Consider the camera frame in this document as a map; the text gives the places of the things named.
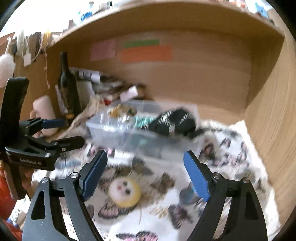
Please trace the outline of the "person's left hand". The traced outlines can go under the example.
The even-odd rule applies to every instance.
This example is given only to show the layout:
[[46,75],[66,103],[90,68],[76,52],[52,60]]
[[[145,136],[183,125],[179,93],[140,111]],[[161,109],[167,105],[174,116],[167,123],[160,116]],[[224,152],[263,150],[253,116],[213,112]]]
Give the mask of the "person's left hand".
[[23,199],[31,186],[34,169],[3,162],[3,173],[12,199]]

